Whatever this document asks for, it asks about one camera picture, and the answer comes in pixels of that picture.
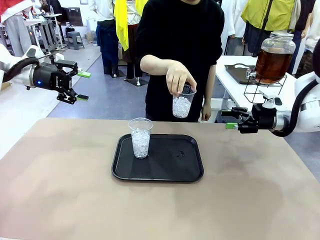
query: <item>water bottle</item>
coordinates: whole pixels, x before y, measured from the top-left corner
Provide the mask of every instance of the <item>water bottle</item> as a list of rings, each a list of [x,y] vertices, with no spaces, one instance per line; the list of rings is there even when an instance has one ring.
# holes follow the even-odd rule
[[[50,13],[51,13],[51,15],[55,14],[54,8],[51,5],[50,5]]]

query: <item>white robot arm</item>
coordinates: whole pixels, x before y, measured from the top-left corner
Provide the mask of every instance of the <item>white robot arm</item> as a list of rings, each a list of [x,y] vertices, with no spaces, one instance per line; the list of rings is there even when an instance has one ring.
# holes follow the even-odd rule
[[[64,60],[63,55],[49,55],[50,63],[44,62],[44,53],[37,46],[32,45],[22,57],[10,55],[6,47],[0,44],[0,87],[2,83],[12,82],[30,88],[42,88],[57,91],[59,101],[74,104],[77,99],[87,101],[89,97],[79,95],[72,89],[72,77],[79,75],[89,77],[78,72],[78,64]]]
[[[295,132],[320,131],[320,40],[313,52],[314,72],[298,78],[295,82],[295,102],[292,110],[283,110],[279,96],[262,92],[265,103],[254,104],[248,109],[234,107],[222,112],[223,116],[239,119],[238,123],[227,123],[227,129],[239,130],[242,134],[270,130],[278,137]]]

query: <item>stool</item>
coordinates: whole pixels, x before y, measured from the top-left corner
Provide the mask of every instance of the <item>stool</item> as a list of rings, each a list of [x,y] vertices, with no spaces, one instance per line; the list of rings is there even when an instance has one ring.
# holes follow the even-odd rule
[[[78,43],[77,41],[77,36],[80,37],[81,42]],[[79,50],[79,46],[82,46],[83,48],[85,48],[84,46],[84,42],[82,41],[82,38],[80,36],[80,33],[78,31],[70,31],[67,33],[67,38],[68,38],[68,48],[74,47],[74,50]]]

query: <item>yellow vest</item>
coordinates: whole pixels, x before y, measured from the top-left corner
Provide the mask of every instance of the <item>yellow vest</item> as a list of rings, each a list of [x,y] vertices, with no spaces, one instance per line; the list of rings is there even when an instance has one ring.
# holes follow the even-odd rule
[[[249,0],[241,15],[243,21],[261,29],[268,9],[269,0]],[[295,0],[273,0],[266,31],[289,29]]]
[[[140,16],[142,16],[142,12],[147,1],[148,0],[135,0],[135,7]],[[127,0],[115,1],[114,16],[116,23],[116,35],[118,36],[123,49],[126,51],[129,48]]]

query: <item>plastic cup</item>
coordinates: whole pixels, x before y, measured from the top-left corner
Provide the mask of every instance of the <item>plastic cup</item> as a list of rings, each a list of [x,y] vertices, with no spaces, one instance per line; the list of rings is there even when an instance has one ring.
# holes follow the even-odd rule
[[[148,156],[149,142],[152,121],[144,117],[139,117],[129,122],[131,128],[133,154],[137,159],[144,159]]]
[[[191,86],[184,85],[183,91],[178,96],[173,96],[172,114],[176,118],[185,119],[188,117],[192,100],[197,90],[193,90]]]

